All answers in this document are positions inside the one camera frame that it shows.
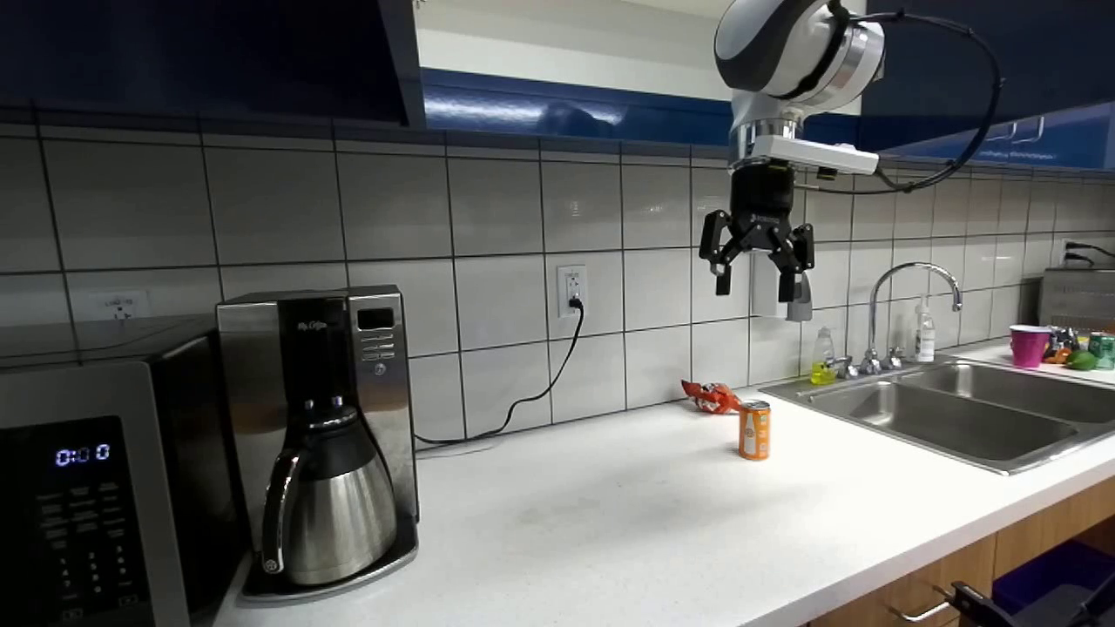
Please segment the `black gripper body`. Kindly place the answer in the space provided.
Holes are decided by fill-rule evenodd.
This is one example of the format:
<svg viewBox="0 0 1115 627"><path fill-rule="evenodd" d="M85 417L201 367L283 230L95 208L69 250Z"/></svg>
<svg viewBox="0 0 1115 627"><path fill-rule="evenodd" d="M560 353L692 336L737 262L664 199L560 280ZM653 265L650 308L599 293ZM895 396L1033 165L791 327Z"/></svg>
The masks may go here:
<svg viewBox="0 0 1115 627"><path fill-rule="evenodd" d="M742 250L765 249L780 271L815 265L814 228L791 228L796 170L786 161L740 165L728 175L728 207L705 216L700 255L724 271Z"/></svg>

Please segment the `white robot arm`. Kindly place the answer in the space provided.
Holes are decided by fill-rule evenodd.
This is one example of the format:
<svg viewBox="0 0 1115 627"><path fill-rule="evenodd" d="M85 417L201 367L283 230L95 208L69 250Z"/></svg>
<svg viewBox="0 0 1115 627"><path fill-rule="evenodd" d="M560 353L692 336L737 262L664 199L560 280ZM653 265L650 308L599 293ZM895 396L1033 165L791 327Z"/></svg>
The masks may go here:
<svg viewBox="0 0 1115 627"><path fill-rule="evenodd" d="M840 0L732 0L716 30L716 68L732 91L728 207L705 216L700 257L716 293L732 262L765 250L791 321L814 319L815 233L791 222L796 170L874 175L850 142L801 140L808 114L856 100L881 70L887 32Z"/></svg>

